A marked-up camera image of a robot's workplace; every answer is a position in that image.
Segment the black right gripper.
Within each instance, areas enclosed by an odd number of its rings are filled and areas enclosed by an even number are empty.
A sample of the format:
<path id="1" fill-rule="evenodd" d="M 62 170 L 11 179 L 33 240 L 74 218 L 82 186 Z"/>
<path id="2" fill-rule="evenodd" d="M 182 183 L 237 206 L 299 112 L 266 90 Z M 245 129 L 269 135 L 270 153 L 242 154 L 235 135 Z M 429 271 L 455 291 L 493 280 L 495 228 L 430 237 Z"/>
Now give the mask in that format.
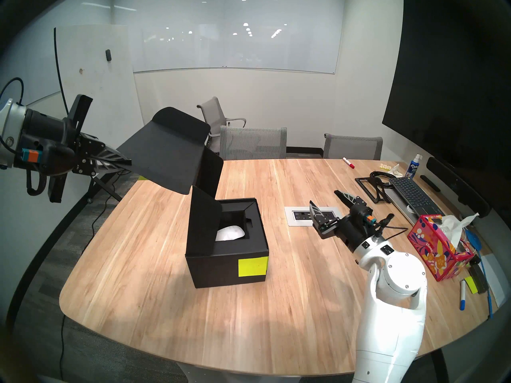
<path id="1" fill-rule="evenodd" d="M 309 202 L 312 225 L 321 238 L 338 237 L 351 251 L 376 237 L 376 219 L 373 210 L 368 209 L 367 203 L 360 197 L 335 190 L 335 195 L 348 209 L 349 213 L 343 218 L 329 219 L 313 202 Z"/>

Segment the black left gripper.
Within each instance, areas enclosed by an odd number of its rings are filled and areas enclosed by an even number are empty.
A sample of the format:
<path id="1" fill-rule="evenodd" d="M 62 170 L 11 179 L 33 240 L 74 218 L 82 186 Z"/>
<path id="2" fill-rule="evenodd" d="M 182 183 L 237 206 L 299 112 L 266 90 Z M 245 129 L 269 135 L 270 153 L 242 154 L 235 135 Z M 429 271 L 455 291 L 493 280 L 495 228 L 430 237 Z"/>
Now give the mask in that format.
<path id="1" fill-rule="evenodd" d="M 61 203 L 69 172 L 90 177 L 118 173 L 131 159 L 98 138 L 81 133 L 93 99 L 77 95 L 63 119 L 27 109 L 24 120 L 24 170 L 30 196 L 48 187 L 49 201 Z"/>

